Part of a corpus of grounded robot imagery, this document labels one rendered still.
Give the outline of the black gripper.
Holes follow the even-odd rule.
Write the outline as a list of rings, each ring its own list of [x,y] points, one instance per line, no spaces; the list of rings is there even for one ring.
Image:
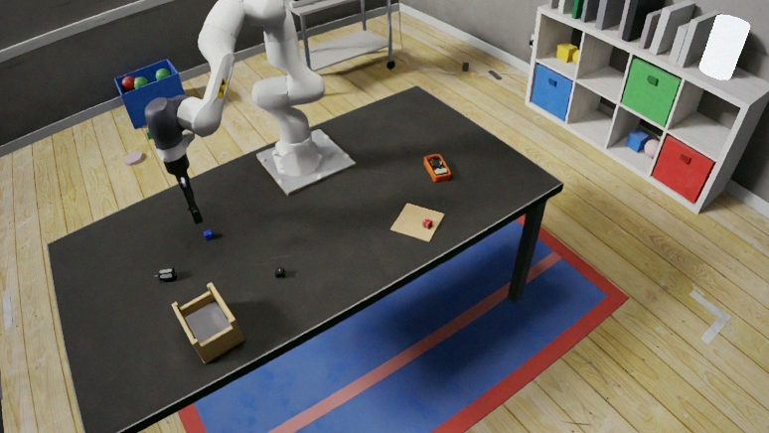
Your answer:
[[[179,183],[180,189],[183,190],[184,196],[189,206],[189,209],[187,210],[191,212],[192,217],[195,221],[195,224],[203,222],[203,218],[201,216],[199,208],[197,207],[193,197],[194,193],[189,181],[190,177],[188,176],[188,173],[187,173],[187,170],[190,167],[190,162],[189,162],[187,153],[185,153],[184,156],[182,156],[180,159],[176,161],[163,162],[163,163],[166,167],[167,172],[171,175],[176,176],[176,180]]]

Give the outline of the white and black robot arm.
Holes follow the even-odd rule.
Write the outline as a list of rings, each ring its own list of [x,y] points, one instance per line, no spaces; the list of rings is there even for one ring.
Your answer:
[[[180,159],[195,134],[204,138],[219,129],[235,63],[234,46],[243,23],[263,27],[267,60],[288,74],[256,82],[251,93],[254,103],[277,122],[281,137],[272,155],[278,173],[294,177],[310,174],[323,157],[312,141],[308,117],[292,106],[320,100],[325,85],[301,59],[292,14],[283,0],[218,1],[198,41],[212,69],[204,99],[185,94],[158,97],[145,108],[160,161]]]

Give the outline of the beige flat mat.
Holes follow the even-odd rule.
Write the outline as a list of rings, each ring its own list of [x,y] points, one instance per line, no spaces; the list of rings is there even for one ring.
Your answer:
[[[427,217],[433,220],[432,227],[430,229],[422,226],[422,222]],[[443,213],[425,209],[412,204],[406,204],[390,230],[429,242],[443,217]]]

